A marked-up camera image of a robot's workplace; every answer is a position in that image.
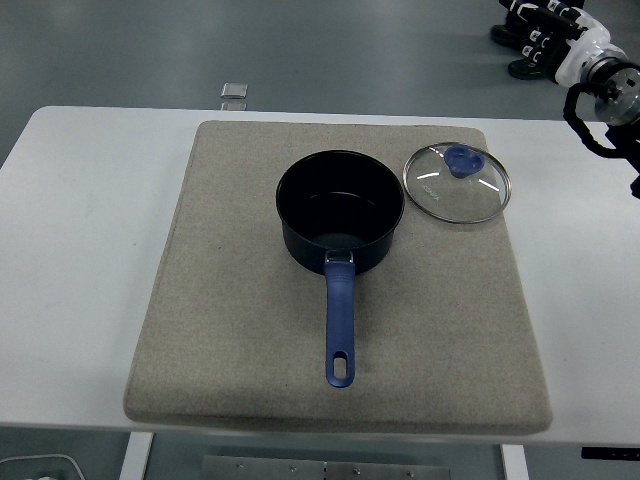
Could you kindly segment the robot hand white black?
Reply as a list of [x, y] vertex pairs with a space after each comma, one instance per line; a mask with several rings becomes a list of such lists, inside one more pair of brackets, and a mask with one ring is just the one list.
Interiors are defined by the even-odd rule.
[[518, 51], [509, 74], [521, 80], [546, 78], [564, 87], [597, 81], [609, 64], [628, 59], [611, 43], [609, 31], [584, 10], [582, 1], [502, 1], [506, 18], [491, 39]]

